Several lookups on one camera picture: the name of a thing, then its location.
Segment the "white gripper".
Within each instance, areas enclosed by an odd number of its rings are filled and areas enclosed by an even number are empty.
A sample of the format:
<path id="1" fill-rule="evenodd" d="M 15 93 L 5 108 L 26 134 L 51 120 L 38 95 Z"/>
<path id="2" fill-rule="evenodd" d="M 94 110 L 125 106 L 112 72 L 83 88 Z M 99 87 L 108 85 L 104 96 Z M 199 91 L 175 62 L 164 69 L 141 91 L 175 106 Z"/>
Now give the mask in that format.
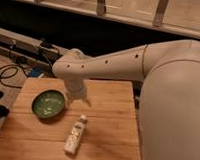
<path id="1" fill-rule="evenodd" d="M 92 103 L 86 97 L 85 83 L 82 79 L 65 80 L 65 86 L 67 90 L 67 98 L 69 100 L 83 99 L 89 107 L 92 107 Z"/>

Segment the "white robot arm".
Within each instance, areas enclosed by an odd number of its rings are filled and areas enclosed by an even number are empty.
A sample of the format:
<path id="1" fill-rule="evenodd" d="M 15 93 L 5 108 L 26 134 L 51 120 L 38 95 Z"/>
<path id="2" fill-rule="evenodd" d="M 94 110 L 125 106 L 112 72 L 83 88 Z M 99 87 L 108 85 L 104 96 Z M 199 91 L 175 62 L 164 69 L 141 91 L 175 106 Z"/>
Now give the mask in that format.
<path id="1" fill-rule="evenodd" d="M 200 160 L 200 41 L 175 40 L 86 57 L 72 49 L 53 73 L 77 97 L 86 79 L 140 81 L 142 160 Z"/>

